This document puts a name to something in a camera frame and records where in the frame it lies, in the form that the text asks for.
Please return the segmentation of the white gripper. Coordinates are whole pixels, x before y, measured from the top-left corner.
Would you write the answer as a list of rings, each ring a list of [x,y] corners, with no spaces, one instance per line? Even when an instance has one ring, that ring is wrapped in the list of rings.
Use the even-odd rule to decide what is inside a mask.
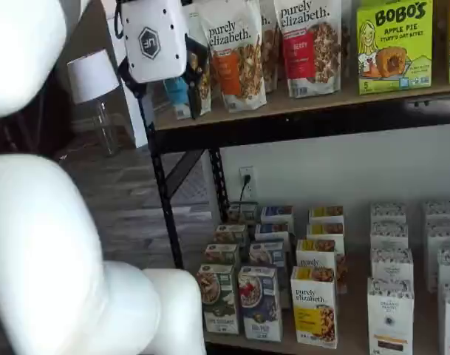
[[[117,73],[134,97],[147,93],[147,83],[183,74],[187,85],[209,88],[208,48],[187,34],[178,0],[122,3],[126,56]]]

